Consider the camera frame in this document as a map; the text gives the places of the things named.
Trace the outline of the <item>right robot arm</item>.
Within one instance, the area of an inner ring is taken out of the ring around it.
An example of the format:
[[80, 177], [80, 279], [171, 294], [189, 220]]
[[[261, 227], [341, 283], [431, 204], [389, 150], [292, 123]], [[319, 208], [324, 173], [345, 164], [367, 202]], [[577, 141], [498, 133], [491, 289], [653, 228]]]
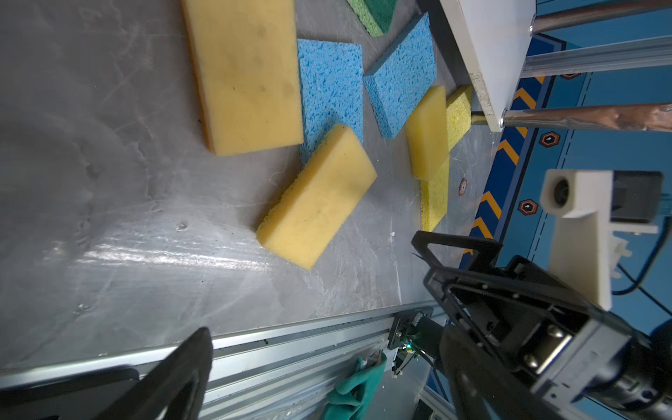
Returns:
[[593, 399], [627, 419], [671, 416], [671, 325], [652, 335], [498, 241], [419, 231], [425, 288], [448, 316], [435, 357], [461, 419], [579, 419]]

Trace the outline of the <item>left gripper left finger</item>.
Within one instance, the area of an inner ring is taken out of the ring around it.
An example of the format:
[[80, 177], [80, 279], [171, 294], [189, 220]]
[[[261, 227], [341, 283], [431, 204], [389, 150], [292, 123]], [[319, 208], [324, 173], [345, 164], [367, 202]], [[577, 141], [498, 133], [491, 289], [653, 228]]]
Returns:
[[196, 419], [212, 369], [210, 330], [201, 327], [96, 419]]

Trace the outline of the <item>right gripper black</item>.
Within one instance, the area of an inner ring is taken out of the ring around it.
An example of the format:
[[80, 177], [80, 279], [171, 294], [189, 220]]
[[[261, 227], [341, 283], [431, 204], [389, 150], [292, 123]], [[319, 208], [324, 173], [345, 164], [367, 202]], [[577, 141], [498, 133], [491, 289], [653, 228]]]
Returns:
[[[446, 313], [486, 341], [514, 372], [556, 404], [589, 396], [615, 410], [646, 405], [646, 342], [533, 262], [495, 267], [494, 239], [418, 231], [411, 240], [432, 269], [423, 280]], [[472, 250], [467, 269], [445, 268], [429, 249]]]

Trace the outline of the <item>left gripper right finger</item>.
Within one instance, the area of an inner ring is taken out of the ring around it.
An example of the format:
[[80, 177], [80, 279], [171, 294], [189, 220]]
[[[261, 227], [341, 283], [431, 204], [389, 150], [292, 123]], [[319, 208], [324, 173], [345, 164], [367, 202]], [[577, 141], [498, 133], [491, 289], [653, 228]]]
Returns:
[[445, 327], [440, 359], [459, 419], [529, 419], [527, 390], [458, 327]]

